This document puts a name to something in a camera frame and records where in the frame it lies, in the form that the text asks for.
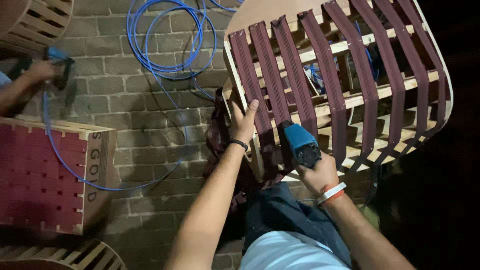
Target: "forearm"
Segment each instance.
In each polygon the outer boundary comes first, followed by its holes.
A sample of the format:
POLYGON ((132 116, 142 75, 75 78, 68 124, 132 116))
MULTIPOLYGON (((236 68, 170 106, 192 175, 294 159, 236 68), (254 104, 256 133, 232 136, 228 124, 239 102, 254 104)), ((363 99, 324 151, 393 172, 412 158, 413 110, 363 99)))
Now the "forearm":
POLYGON ((211 268, 245 149, 231 144, 187 213, 168 269, 211 268))
POLYGON ((362 269, 414 269, 358 211, 347 195, 326 204, 340 234, 362 269))

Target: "white wristband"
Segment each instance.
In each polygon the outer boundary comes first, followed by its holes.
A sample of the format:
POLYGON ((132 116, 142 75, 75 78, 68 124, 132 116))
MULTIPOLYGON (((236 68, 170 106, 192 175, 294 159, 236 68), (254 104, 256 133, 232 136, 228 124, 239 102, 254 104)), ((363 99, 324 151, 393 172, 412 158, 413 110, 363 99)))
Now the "white wristband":
POLYGON ((333 195, 337 194, 338 192, 340 192, 341 190, 343 190, 344 188, 346 188, 347 185, 345 183, 340 183, 338 184, 336 187, 330 189, 329 191, 323 193, 318 199, 317 199, 317 202, 318 204, 321 204, 323 203, 324 201, 326 201, 328 198, 332 197, 333 195))

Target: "webbing strap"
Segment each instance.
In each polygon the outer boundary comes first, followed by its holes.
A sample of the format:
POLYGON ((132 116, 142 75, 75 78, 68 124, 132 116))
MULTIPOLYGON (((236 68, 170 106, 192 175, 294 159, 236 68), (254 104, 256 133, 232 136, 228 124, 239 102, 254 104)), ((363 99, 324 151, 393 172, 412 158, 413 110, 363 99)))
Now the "webbing strap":
POLYGON ((442 62, 440 61, 440 57, 438 57, 436 50, 433 48, 430 39, 427 37, 425 30, 423 29, 422 23, 420 18, 418 17, 415 9, 413 8, 412 4, 409 0, 398 0, 398 3, 402 7, 405 14, 407 14, 408 19, 413 25, 415 29, 415 33, 420 37, 420 41, 422 42, 423 46, 427 50, 430 59, 432 60, 435 69, 438 72, 438 111, 437 111, 437 124, 435 127, 428 131, 426 137, 431 137, 435 133, 437 133, 445 123, 445 111, 446 111, 446 89, 445 89, 445 71, 442 62))
POLYGON ((388 155, 394 151, 395 146, 400 141, 403 128, 403 109, 405 106, 405 84, 403 82, 402 74, 398 67, 398 63, 395 58, 395 54, 390 44, 387 32, 383 27, 377 15, 368 5, 365 0, 351 0, 353 6, 370 29, 373 31, 375 41, 380 51, 385 70, 387 72, 390 86, 392 89, 392 112, 390 115, 390 131, 388 135, 388 147, 382 151, 382 154, 377 158, 379 164, 381 164, 388 155))
POLYGON ((408 63, 410 64, 415 79, 417 80, 418 85, 418 96, 417 96, 417 133, 413 140, 409 142, 407 147, 402 152, 403 154, 408 153, 410 148, 424 135, 427 130, 427 118, 428 118, 428 87, 429 79, 427 70, 423 65, 415 46, 410 38, 405 25, 403 24, 400 16, 396 13, 392 4, 388 0, 373 0, 375 4, 383 12, 387 20, 393 25, 395 29, 396 36, 400 41, 403 52, 407 57, 408 63))
POLYGON ((244 30, 240 30, 229 35, 230 44, 232 46, 233 55, 237 62, 240 80, 245 90, 245 95, 248 101, 257 99, 259 107, 255 115, 255 126, 260 141, 260 153, 264 161, 265 174, 276 174, 273 165, 273 154, 275 150, 275 138, 273 127, 268 117, 268 108, 265 104, 262 90, 257 79, 255 66, 253 65, 248 48, 247 38, 244 30))
POLYGON ((297 104, 301 125, 316 139, 318 137, 317 116, 313 108, 305 71, 300 61, 300 55, 293 42, 285 15, 278 20, 272 21, 271 24, 278 41, 278 46, 280 47, 283 62, 285 63, 285 69, 287 70, 292 93, 295 97, 295 103, 297 104))
POLYGON ((312 10, 298 14, 305 32, 312 43, 320 73, 327 92, 332 114, 332 146, 336 167, 340 168, 347 156, 347 107, 330 45, 318 25, 312 10))
POLYGON ((353 63, 355 64, 355 69, 358 73, 363 103, 365 104, 362 150, 360 156, 357 158, 351 168, 353 172, 356 172, 360 165, 373 151, 373 146, 375 145, 378 111, 377 87, 375 85, 375 81, 373 80, 372 70, 370 69, 362 37, 353 27, 353 24, 350 22, 350 20, 348 20, 347 16, 336 1, 325 3, 324 7, 340 32, 347 39, 348 47, 352 54, 353 63))
POLYGON ((270 45, 270 38, 268 37, 265 22, 259 22, 251 25, 249 30, 252 43, 255 46, 255 50, 258 55, 260 67, 262 69, 270 104, 272 105, 275 125, 277 127, 280 144, 282 146, 281 149, 283 161, 287 171, 290 171, 293 169, 293 155, 288 147, 288 142, 285 137, 285 133, 283 132, 282 123, 284 121, 291 120, 291 117, 288 111, 287 99, 285 97, 280 71, 278 70, 278 64, 276 62, 272 46, 270 45))

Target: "light blue shirt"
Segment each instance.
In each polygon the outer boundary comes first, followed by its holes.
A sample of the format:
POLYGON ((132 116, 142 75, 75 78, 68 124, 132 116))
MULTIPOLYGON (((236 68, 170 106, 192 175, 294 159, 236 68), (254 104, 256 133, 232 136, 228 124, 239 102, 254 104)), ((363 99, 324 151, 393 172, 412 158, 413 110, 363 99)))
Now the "light blue shirt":
POLYGON ((269 232, 248 248, 240 269, 346 270, 327 246, 299 233, 269 232))

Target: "brick wall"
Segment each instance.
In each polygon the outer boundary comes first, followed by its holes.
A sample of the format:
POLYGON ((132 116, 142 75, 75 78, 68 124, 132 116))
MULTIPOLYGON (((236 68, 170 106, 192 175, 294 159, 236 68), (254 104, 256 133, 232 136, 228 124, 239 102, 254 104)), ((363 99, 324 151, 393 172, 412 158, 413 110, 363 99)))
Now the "brick wall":
MULTIPOLYGON (((185 0, 198 7, 196 0, 185 0)), ((227 71, 223 61, 224 30, 232 12, 212 8, 205 0, 208 16, 217 33, 214 61, 198 76, 198 83, 213 94, 223 86, 227 71)), ((238 7, 236 0, 219 0, 238 7)), ((115 156, 116 177, 123 187, 132 187, 163 176, 185 151, 184 129, 173 105, 153 76, 134 58, 125 31, 131 0, 81 0, 75 2, 74 17, 65 38, 55 46, 75 61, 67 89, 52 96, 49 113, 53 119, 87 123, 118 130, 115 156)), ((172 5, 152 6, 140 20, 139 33, 146 33, 151 21, 172 5)), ((193 19, 186 12, 171 12, 157 23, 148 47, 150 59, 175 65, 191 49, 193 19)), ((206 27, 204 46, 194 69, 208 62, 214 46, 213 32, 206 27)), ((101 233, 129 269, 159 269, 167 259, 173 237, 185 212, 204 184, 205 131, 213 102, 189 81, 163 80, 164 87, 181 108, 188 125, 189 148, 185 161, 158 185, 144 190, 115 193, 109 222, 101 233)), ((25 113, 41 113, 40 96, 28 104, 25 113)), ((241 259, 241 242, 219 251, 214 269, 230 269, 241 259)))

